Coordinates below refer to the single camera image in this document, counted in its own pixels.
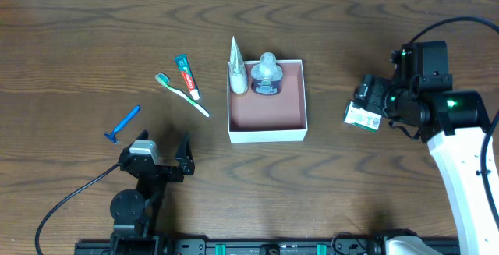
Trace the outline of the green white soap packet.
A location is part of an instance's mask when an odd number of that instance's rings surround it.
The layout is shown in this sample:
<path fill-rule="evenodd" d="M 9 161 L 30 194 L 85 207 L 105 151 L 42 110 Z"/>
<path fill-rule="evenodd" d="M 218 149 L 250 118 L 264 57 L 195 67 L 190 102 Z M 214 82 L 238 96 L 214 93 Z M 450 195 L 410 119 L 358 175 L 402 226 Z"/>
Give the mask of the green white soap packet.
<path fill-rule="evenodd" d="M 345 110 L 343 122 L 375 133 L 379 129 L 381 119 L 381 115 L 368 112 L 350 101 Z"/>

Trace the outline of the white cream tube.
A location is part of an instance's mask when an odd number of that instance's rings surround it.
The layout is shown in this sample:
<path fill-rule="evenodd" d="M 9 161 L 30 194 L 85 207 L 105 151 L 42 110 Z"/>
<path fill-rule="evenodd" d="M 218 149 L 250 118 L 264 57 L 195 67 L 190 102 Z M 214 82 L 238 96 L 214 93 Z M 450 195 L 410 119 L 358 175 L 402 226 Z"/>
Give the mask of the white cream tube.
<path fill-rule="evenodd" d="M 244 94 L 248 90 L 248 76 L 245 63 L 235 37 L 232 37 L 229 57 L 229 83 L 234 94 Z"/>

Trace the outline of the dark blue clear bottle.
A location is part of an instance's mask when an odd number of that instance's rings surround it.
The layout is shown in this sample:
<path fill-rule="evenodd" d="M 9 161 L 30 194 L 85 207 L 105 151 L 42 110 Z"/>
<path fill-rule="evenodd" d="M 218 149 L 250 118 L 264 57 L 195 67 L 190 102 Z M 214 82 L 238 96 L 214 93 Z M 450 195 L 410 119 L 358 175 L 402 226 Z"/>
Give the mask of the dark blue clear bottle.
<path fill-rule="evenodd" d="M 273 96 L 281 92 L 284 73 L 271 52 L 265 52 L 260 62 L 251 69 L 251 88 L 253 92 L 264 96 Z"/>

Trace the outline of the red green toothpaste tube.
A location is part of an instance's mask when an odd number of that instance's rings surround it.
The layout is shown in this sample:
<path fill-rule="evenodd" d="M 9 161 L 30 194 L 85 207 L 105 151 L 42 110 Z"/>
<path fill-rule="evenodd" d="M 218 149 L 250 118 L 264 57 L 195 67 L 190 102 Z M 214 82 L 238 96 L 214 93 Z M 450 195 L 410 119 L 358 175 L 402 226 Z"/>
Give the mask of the red green toothpaste tube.
<path fill-rule="evenodd" d="M 192 70 L 190 68 L 188 58 L 185 54 L 174 57 L 174 61 L 182 74 L 186 86 L 189 89 L 189 93 L 194 101 L 200 100 L 200 92 L 194 80 Z"/>

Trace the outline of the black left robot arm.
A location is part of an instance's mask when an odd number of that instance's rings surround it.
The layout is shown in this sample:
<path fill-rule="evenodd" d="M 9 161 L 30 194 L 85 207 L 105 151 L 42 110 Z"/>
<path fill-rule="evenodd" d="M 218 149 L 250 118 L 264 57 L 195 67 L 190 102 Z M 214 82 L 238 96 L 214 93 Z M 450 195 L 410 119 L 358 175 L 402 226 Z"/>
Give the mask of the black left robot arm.
<path fill-rule="evenodd" d="M 112 199 L 114 219 L 111 254 L 173 254 L 172 241 L 154 232 L 165 189 L 170 182 L 182 182 L 193 175 L 195 164 L 186 133 L 175 154 L 176 166 L 160 163 L 159 150 L 144 130 L 122 150 L 119 169 L 137 179 L 134 189 L 125 189 Z"/>

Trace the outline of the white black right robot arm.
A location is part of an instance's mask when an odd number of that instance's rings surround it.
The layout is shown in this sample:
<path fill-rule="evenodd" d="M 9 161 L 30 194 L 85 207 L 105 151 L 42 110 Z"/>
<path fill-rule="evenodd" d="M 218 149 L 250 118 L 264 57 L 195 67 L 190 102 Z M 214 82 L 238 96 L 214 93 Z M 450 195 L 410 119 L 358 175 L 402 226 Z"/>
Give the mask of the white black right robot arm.
<path fill-rule="evenodd" d="M 393 51 L 392 78 L 362 78 L 353 104 L 388 119 L 391 127 L 418 129 L 444 186 L 462 254 L 498 252 L 498 170 L 493 124 L 481 96 L 455 91 L 444 41 L 416 42 Z"/>

